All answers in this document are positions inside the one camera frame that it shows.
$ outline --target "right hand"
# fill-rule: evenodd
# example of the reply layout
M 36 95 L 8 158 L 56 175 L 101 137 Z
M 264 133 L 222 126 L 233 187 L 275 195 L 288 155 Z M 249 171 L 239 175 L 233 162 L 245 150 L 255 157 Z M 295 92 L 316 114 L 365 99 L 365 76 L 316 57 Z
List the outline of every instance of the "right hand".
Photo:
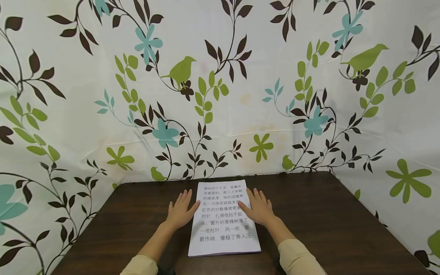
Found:
M 238 201 L 239 207 L 243 212 L 257 224 L 261 224 L 267 227 L 273 220 L 276 219 L 275 214 L 272 211 L 272 203 L 270 200 L 266 200 L 263 191 L 258 192 L 256 188 L 252 191 L 246 188 L 246 192 L 249 196 L 249 201 L 252 209 L 247 207 L 243 202 Z

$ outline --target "green flower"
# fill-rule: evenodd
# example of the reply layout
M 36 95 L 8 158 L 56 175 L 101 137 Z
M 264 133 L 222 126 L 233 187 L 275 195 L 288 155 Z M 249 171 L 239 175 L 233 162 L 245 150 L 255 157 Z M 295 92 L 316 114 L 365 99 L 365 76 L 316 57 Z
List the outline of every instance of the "green flower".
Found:
M 397 167 L 399 167 L 402 174 L 399 174 L 394 171 L 386 171 L 388 176 L 400 180 L 398 183 L 396 183 L 393 186 L 393 188 L 391 188 L 389 192 L 391 197 L 397 196 L 398 194 L 400 194 L 403 188 L 405 188 L 403 191 L 403 203 L 407 203 L 410 200 L 411 187 L 422 197 L 424 198 L 431 197 L 431 188 L 428 185 L 414 179 L 417 177 L 431 175 L 432 172 L 430 170 L 419 169 L 419 170 L 415 170 L 410 174 L 408 172 L 407 162 L 402 158 L 397 161 Z
M 8 200 L 14 194 L 15 187 L 12 184 L 0 185 L 0 221 L 8 220 L 23 214 L 28 207 L 19 202 L 10 202 Z M 5 227 L 0 223 L 0 236 L 4 235 Z
M 133 169 L 131 169 L 131 167 L 128 166 L 127 163 L 134 163 L 135 159 L 132 156 L 122 157 L 124 151 L 125 151 L 125 147 L 120 146 L 116 155 L 112 148 L 107 147 L 107 153 L 109 153 L 109 155 L 114 158 L 114 160 L 108 161 L 107 163 L 112 165 L 117 164 L 119 165 L 119 167 L 121 167 L 124 170 L 127 170 L 128 168 L 133 171 Z
M 264 160 L 268 159 L 268 156 L 266 155 L 266 152 L 264 150 L 272 150 L 274 148 L 274 145 L 272 142 L 264 143 L 269 138 L 269 133 L 263 136 L 263 139 L 260 141 L 260 137 L 258 135 L 253 136 L 253 140 L 255 140 L 255 143 L 257 146 L 254 146 L 249 149 L 251 152 L 257 152 L 257 162 L 261 161 L 261 155 L 263 155 Z

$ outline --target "table surface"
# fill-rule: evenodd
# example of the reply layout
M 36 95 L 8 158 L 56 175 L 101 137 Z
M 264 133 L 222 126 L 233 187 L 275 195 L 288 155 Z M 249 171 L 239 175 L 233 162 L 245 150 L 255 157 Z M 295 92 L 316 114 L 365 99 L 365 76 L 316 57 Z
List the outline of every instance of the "table surface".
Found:
M 110 196 L 54 270 L 54 275 L 119 274 L 166 219 L 168 204 L 199 181 L 246 180 L 264 191 L 274 213 L 328 275 L 417 275 L 429 272 L 330 173 L 238 176 L 208 180 L 126 183 Z M 190 221 L 170 240 L 159 265 L 177 275 L 283 274 L 278 250 L 257 225 L 261 253 L 188 258 Z

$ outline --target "left hand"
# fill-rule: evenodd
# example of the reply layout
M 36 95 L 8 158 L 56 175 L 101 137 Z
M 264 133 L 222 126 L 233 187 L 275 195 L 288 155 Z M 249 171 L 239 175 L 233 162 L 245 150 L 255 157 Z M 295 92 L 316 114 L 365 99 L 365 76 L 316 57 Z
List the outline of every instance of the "left hand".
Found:
M 172 202 L 169 202 L 168 216 L 166 218 L 165 224 L 171 227 L 172 230 L 177 230 L 182 226 L 186 225 L 194 216 L 194 213 L 200 206 L 200 201 L 196 201 L 193 206 L 188 210 L 188 205 L 190 203 L 192 196 L 192 190 L 188 192 L 185 190 L 180 193 L 174 206 Z

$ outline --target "paper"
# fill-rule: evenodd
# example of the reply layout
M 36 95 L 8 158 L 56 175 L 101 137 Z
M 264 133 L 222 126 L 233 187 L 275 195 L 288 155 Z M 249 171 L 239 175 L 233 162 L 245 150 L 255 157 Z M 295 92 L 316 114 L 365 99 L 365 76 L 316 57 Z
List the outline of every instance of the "paper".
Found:
M 244 180 L 200 182 L 189 257 L 261 252 L 255 223 L 238 206 L 250 208 Z

